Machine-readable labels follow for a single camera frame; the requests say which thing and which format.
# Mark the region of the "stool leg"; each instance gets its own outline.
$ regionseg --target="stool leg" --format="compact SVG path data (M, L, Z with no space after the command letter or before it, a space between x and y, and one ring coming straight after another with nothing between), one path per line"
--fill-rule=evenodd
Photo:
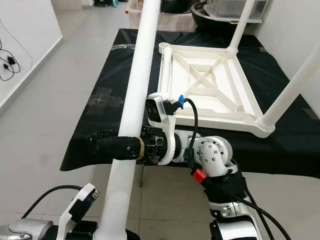
M138 181L138 187L139 188L142 188L142 186L143 186L144 170L145 170L145 165L142 164L141 165L140 178L139 178L139 181Z

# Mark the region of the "white pvc pipe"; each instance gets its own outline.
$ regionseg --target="white pvc pipe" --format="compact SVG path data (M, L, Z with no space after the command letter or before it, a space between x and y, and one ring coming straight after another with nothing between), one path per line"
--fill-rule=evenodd
M320 43L314 48L309 57L294 75L292 80L284 88L278 98L266 111L264 116L258 118L258 127L266 131L275 129L276 122L281 118L303 88L312 79L312 76L320 70Z
M237 52L238 51L238 46L240 43L240 39L242 35L244 34L248 19L250 17L252 8L255 4L255 0L246 0L243 11L240 16L240 20L236 26L236 29L234 31L232 40L230 45L228 46L227 50L229 52Z
M167 46L162 51L162 72L160 82L160 92L169 94L170 74L171 74L171 62L172 62L172 48Z
M140 137L161 0L144 0L119 136ZM125 240L135 160L113 160L94 240Z

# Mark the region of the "transparent box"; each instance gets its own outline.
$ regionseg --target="transparent box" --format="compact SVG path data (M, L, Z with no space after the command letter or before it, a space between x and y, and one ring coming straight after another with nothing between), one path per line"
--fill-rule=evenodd
M256 0L249 20L261 21L269 0ZM210 17L239 20L246 0L214 0L204 6Z

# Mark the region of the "table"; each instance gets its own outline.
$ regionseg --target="table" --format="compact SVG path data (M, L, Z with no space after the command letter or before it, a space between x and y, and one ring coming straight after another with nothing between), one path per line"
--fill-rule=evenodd
M110 51L83 110L60 170L69 171L87 165L112 163L112 159L101 158L93 154L88 136L101 131L110 131L111 135L117 135L137 32L135 29L119 30L114 40L114 49ZM231 38L232 34L158 31L148 94L156 92L158 87L161 63L159 43L226 48ZM237 56L264 113L289 80L277 61L252 35L242 37ZM143 124L148 124L146 115ZM176 128L192 131L192 127L188 126L176 126ZM226 138L232 145L234 158L244 172L320 177L320 120L302 96L299 96L289 107L277 122L274 133L268 138L258 138L248 132L211 128L199 128L198 132L202 136L217 135ZM185 167L183 163L171 163L170 165Z

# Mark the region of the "camera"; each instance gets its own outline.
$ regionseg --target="camera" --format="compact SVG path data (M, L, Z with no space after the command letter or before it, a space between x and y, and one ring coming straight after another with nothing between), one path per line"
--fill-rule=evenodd
M161 123L167 118L161 96L147 97L145 101L145 110L150 121Z

